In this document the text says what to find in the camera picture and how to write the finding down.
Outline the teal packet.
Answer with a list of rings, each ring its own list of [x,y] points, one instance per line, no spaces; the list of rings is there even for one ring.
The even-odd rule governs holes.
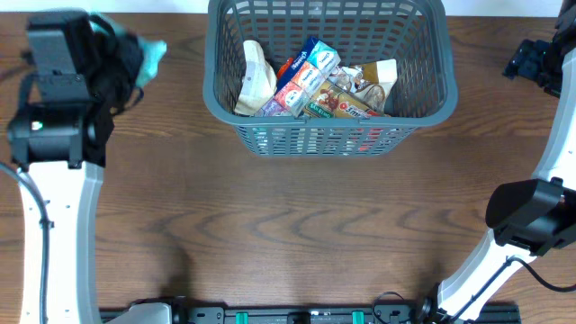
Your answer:
[[[105,27],[110,26],[117,37],[129,35],[136,37],[138,46],[143,53],[143,61],[139,68],[135,86],[143,88],[157,76],[158,65],[167,53],[167,44],[163,40],[147,40],[129,31],[127,28],[102,13],[91,11],[89,14],[96,18],[96,21],[90,22],[91,28],[94,32],[102,32],[104,35],[109,36],[110,32],[107,31]]]

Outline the beige snack bag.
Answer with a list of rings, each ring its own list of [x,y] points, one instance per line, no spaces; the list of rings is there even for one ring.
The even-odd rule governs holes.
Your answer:
[[[253,115],[275,94],[277,77],[257,41],[245,40],[243,50],[246,70],[234,112]]]

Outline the snack bag with barcode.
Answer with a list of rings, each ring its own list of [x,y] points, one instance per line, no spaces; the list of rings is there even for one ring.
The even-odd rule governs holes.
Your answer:
[[[378,113],[384,113],[389,95],[398,80],[394,58],[343,67],[347,75],[345,89]]]

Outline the Kleenex tissue multipack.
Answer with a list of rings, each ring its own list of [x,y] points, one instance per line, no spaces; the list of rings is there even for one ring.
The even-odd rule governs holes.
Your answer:
[[[300,116],[311,96],[327,81],[329,73],[340,61],[335,49],[309,37],[292,62],[283,65],[274,96],[254,117]]]

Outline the red spaghetti package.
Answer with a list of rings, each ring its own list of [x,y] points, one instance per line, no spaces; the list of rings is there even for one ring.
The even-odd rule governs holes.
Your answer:
[[[278,79],[282,73],[281,67],[277,74]],[[301,115],[326,119],[365,119],[372,116],[379,116],[381,113],[372,110],[353,94],[327,80],[319,90],[311,96]]]

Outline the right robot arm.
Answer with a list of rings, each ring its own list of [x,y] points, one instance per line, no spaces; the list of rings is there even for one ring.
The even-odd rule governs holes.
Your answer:
[[[559,103],[531,179],[491,195],[480,243],[450,277],[434,286],[414,323],[469,323],[520,268],[575,240],[575,3],[562,3],[553,39],[524,40],[504,74],[536,82]]]

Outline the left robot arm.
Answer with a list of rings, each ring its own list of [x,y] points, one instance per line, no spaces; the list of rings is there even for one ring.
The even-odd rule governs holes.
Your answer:
[[[21,322],[97,323],[95,214],[114,118],[137,104],[144,54],[83,10],[38,13],[26,29],[34,71],[7,138],[25,220]]]

